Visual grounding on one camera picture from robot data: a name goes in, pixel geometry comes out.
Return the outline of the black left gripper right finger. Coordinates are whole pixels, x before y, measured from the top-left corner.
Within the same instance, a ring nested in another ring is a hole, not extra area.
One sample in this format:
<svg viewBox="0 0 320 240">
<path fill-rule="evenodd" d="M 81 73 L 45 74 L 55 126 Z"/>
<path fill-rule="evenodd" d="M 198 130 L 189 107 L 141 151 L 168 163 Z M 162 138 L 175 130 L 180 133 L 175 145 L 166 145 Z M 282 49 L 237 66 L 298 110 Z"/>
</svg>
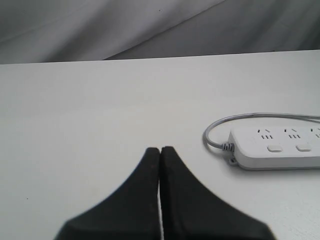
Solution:
<svg viewBox="0 0 320 240">
<path fill-rule="evenodd" d="M 172 146 L 161 150 L 159 191 L 166 240 L 274 240 L 263 222 L 206 188 Z"/>
</svg>

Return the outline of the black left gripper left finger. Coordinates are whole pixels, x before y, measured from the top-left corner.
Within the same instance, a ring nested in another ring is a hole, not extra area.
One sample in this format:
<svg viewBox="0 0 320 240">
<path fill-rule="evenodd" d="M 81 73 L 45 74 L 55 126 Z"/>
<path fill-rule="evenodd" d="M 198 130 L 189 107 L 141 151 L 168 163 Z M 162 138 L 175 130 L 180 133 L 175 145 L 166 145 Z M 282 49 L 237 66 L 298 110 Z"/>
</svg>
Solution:
<svg viewBox="0 0 320 240">
<path fill-rule="evenodd" d="M 69 219 L 57 240 L 159 240 L 160 151 L 149 147 L 125 182 L 101 203 Z"/>
</svg>

